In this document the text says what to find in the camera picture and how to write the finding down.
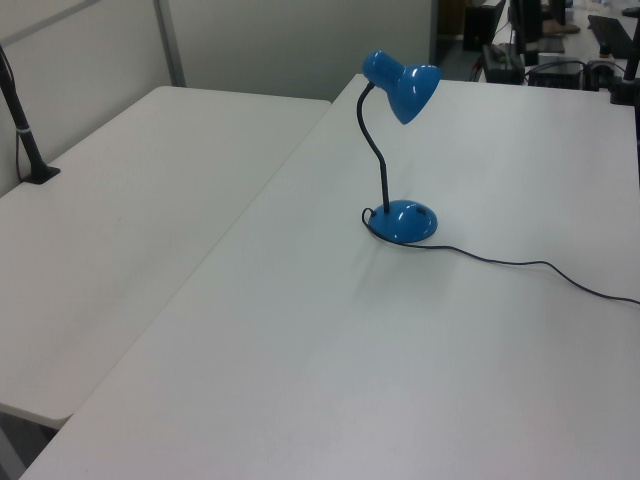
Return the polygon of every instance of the computer monitor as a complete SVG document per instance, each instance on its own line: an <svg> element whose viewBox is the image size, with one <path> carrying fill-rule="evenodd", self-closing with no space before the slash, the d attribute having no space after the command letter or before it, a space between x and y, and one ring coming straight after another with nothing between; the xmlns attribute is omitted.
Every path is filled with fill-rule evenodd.
<svg viewBox="0 0 640 480"><path fill-rule="evenodd" d="M542 37L540 0L510 0L509 20L515 32L516 51L524 54L525 66L538 64L538 42Z"/></svg>
<svg viewBox="0 0 640 480"><path fill-rule="evenodd" d="M560 25L565 25L567 23L565 15L566 10L566 0L549 0L549 13L551 14L551 18L553 18Z"/></svg>

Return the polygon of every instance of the white desk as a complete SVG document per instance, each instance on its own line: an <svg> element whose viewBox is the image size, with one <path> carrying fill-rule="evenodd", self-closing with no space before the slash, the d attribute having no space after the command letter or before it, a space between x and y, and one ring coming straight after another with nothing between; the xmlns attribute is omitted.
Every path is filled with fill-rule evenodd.
<svg viewBox="0 0 640 480"><path fill-rule="evenodd" d="M0 200L0 410L59 427L328 102L160 88Z"/></svg>
<svg viewBox="0 0 640 480"><path fill-rule="evenodd" d="M25 480L637 478L640 309L547 270L372 238L365 83L347 86ZM589 120L595 108L607 121ZM377 89L364 115L391 197L439 215L429 243L548 259L640 296L631 108L443 82L405 127Z"/></svg>

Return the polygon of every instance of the blue lamp shade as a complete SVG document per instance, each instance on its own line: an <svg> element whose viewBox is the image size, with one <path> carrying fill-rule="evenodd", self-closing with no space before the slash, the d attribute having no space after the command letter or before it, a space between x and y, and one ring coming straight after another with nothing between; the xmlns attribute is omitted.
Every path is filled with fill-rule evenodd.
<svg viewBox="0 0 640 480"><path fill-rule="evenodd" d="M362 71L370 82L387 92L391 109L403 125L420 113L442 78L438 67L405 66L383 51L370 53Z"/></svg>

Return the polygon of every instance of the black post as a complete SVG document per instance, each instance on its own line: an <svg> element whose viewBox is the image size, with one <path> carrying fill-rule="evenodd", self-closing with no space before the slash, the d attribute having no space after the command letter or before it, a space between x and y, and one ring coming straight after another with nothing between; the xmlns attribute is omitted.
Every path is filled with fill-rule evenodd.
<svg viewBox="0 0 640 480"><path fill-rule="evenodd" d="M6 61L6 56L2 47L0 46L0 88L2 94L7 102L13 122L16 125L16 131L20 135L24 149L29 157L31 163L31 175L26 177L23 181L29 183L35 183L42 185L50 178L60 173L59 168L49 167L44 163L40 156L40 151L36 145L36 140L31 133L31 127L27 122L27 117L24 114L20 100L18 99L18 93L16 92L16 86L9 72L9 65Z"/></svg>
<svg viewBox="0 0 640 480"><path fill-rule="evenodd" d="M384 157L376 144L373 143L373 139L369 132L367 131L367 127L364 126L364 119L362 118L362 104L364 103L365 97L369 94L371 90L373 90L375 85L373 82L369 82L369 84L365 87L364 91L360 94L360 98L358 98L358 106L356 108L356 112L358 114L358 125L360 125L360 130L364 135L364 138L367 139L367 143L373 150L373 153L376 154L378 160L380 161L380 177L382 179L382 205L384 206L384 213L389 213L389 187L387 186L387 164L384 161Z"/></svg>

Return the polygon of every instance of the round lamp base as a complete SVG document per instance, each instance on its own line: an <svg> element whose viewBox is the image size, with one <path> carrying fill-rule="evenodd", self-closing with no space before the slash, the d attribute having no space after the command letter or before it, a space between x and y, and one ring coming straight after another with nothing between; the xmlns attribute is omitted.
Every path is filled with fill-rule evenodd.
<svg viewBox="0 0 640 480"><path fill-rule="evenodd" d="M413 243L433 235L438 219L433 211L411 200L389 202L389 212L380 205L369 218L369 226L385 240Z"/></svg>

